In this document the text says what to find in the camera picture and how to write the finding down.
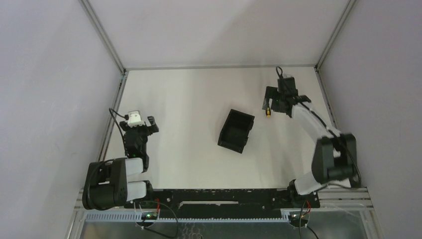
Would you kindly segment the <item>yellow black screwdriver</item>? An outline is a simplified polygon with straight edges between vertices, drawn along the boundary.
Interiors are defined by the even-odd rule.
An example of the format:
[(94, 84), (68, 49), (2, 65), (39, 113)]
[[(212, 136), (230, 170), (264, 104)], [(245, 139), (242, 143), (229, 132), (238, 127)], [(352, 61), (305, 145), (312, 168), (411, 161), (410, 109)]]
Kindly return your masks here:
[(266, 109), (266, 116), (268, 118), (271, 116), (271, 109), (269, 107)]

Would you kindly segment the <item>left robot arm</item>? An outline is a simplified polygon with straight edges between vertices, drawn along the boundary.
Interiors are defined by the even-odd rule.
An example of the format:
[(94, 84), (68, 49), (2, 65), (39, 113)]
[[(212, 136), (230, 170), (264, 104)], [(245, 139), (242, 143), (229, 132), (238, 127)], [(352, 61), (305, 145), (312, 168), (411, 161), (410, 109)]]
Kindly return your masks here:
[(105, 211), (124, 206), (136, 200), (141, 206), (151, 207), (156, 200), (148, 180), (129, 182), (128, 177), (147, 172), (149, 156), (146, 152), (148, 137), (159, 131), (153, 116), (147, 117), (150, 125), (134, 119), (121, 121), (124, 131), (124, 149), (127, 156), (90, 163), (82, 194), (87, 210)]

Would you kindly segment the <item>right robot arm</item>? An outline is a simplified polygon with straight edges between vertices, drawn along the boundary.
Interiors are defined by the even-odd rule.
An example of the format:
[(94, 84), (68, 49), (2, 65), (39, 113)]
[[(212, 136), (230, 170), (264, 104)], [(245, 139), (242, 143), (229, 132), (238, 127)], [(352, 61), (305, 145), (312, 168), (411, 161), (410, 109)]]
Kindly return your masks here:
[(301, 207), (309, 195), (331, 185), (339, 186), (343, 180), (349, 181), (350, 189), (360, 188), (355, 136), (329, 126), (311, 99), (299, 94), (294, 77), (280, 75), (277, 83), (276, 87), (265, 89), (262, 109), (266, 116), (272, 112), (286, 114), (300, 124), (315, 144), (310, 172), (293, 179), (286, 189), (290, 205)]

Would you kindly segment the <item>black plastic bin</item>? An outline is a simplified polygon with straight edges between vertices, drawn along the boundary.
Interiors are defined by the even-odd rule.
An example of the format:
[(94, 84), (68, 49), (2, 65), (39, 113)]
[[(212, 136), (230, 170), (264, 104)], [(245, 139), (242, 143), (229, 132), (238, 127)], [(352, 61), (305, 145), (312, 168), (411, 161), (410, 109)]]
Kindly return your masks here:
[(218, 146), (243, 153), (255, 116), (231, 109), (220, 131)]

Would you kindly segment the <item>left controller board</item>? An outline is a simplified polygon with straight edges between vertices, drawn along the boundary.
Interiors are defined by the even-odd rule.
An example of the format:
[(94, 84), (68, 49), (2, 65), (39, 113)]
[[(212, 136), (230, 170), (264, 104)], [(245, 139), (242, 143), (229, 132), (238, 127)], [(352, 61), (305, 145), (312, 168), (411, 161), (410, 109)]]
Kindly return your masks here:
[(147, 220), (157, 220), (158, 214), (157, 213), (143, 213), (141, 216), (141, 221)]

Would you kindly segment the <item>controller board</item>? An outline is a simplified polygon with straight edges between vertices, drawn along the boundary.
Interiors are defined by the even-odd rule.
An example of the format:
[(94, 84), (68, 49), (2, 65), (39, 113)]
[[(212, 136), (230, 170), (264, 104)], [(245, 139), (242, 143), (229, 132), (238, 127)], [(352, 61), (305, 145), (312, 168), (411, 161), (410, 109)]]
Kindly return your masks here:
[(289, 219), (289, 224), (294, 227), (294, 228), (302, 228), (305, 227), (309, 220), (310, 220), (310, 215), (309, 214), (305, 214), (305, 215), (299, 215), (299, 213), (291, 213), (288, 216)]
[(157, 213), (143, 213), (141, 216), (141, 221), (147, 220), (157, 220), (158, 214)]

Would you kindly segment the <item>right controller board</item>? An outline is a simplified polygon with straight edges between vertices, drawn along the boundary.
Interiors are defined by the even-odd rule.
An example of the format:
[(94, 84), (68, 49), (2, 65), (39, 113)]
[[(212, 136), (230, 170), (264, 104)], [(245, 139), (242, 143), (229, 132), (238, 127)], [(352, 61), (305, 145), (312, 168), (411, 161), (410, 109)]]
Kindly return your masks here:
[(289, 224), (294, 227), (294, 228), (302, 228), (305, 227), (309, 220), (310, 220), (310, 215), (309, 214), (305, 214), (305, 215), (299, 215), (299, 213), (291, 213), (288, 216), (289, 219)]

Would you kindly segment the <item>aluminium frame rail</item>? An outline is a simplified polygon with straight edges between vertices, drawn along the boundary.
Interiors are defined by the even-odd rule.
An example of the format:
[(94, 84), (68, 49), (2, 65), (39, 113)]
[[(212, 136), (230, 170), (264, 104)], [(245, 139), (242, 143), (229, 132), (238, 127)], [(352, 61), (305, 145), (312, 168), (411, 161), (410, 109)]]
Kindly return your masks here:
[(116, 92), (116, 95), (115, 95), (114, 100), (113, 100), (113, 104), (111, 106), (111, 109), (108, 111), (108, 113), (110, 113), (110, 117), (107, 121), (107, 125), (106, 125), (105, 132), (104, 132), (104, 135), (103, 135), (103, 139), (102, 139), (102, 143), (101, 143), (97, 162), (102, 162), (102, 161), (105, 160), (106, 153), (107, 153), (107, 150), (108, 150), (108, 147), (109, 147), (109, 143), (110, 143), (113, 131), (114, 131), (114, 127), (118, 126), (118, 123), (116, 122), (117, 111), (118, 111), (119, 106), (120, 106), (120, 102), (121, 102), (122, 95), (123, 95), (124, 88), (125, 88), (126, 81), (127, 81), (127, 76), (128, 76), (128, 72), (125, 71), (119, 79), (118, 88), (117, 88), (117, 92)]

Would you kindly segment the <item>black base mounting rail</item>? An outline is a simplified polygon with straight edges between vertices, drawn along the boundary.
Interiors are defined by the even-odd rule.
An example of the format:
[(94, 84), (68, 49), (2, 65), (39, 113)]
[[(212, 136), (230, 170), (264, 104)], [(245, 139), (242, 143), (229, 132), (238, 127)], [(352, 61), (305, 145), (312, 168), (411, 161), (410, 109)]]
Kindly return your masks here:
[(320, 208), (317, 193), (296, 196), (287, 189), (156, 189), (127, 202), (126, 209), (151, 209), (161, 218), (276, 219), (281, 211)]

